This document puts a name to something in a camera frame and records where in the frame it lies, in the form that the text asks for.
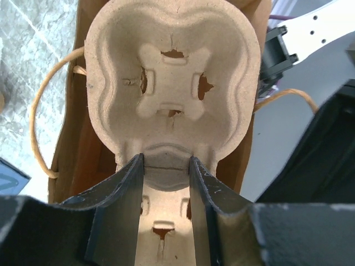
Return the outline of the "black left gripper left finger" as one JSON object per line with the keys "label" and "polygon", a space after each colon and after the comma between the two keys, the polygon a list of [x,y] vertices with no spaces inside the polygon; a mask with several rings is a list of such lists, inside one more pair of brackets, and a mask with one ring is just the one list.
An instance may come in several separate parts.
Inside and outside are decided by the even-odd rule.
{"label": "black left gripper left finger", "polygon": [[1,197],[2,265],[134,265],[144,159],[60,204]]}

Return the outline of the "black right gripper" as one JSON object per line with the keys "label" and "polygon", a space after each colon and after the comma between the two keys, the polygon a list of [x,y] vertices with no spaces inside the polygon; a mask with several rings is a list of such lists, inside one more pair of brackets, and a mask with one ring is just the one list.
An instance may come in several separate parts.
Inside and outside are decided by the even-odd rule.
{"label": "black right gripper", "polygon": [[354,203],[354,80],[314,115],[263,203]]}

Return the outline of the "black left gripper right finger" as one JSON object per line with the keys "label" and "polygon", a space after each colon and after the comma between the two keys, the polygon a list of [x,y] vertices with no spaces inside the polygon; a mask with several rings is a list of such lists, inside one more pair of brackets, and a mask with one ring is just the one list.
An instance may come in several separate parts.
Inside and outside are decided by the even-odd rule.
{"label": "black left gripper right finger", "polygon": [[189,163],[197,265],[353,265],[354,205],[253,203]]}

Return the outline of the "brown pulp cup carrier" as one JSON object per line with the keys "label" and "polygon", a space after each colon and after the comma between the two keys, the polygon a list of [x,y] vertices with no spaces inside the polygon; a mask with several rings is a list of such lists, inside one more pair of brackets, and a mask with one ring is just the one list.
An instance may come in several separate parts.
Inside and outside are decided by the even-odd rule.
{"label": "brown pulp cup carrier", "polygon": [[92,127],[121,170],[142,154],[119,265],[195,265],[189,161],[211,172],[247,133],[260,45],[228,1],[109,1],[84,43]]}

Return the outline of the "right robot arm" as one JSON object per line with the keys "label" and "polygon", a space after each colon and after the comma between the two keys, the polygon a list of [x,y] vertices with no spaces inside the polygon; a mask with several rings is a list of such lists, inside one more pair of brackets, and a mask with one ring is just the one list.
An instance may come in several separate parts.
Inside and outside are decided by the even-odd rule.
{"label": "right robot arm", "polygon": [[[354,31],[354,2],[331,1],[270,30],[260,82],[271,88],[285,70]],[[264,203],[354,203],[354,80],[322,106],[302,90],[286,89],[257,103],[259,110],[286,95],[305,99],[314,117],[281,173],[258,198]]]}

